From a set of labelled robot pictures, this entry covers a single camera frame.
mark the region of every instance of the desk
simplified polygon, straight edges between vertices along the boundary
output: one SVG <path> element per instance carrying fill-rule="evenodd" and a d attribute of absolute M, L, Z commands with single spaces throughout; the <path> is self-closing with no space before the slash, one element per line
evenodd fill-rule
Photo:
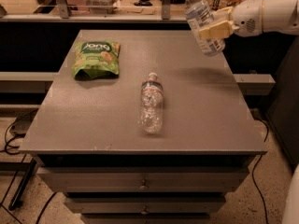
<path fill-rule="evenodd" d="M 86 223 L 206 223 L 266 152 L 224 56 L 204 56 L 190 31 L 82 30 L 76 41 L 106 39 L 121 43 L 120 75 L 73 79 L 73 45 L 21 152 Z M 159 135 L 137 124 L 149 72 L 164 85 Z"/>

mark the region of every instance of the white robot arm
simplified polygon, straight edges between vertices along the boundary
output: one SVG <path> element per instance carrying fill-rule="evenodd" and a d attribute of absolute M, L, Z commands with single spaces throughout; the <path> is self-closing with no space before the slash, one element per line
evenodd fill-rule
<path fill-rule="evenodd" d="M 213 14 L 215 21 L 199 30 L 202 39 L 267 32 L 299 35 L 298 0 L 247 0 Z"/>

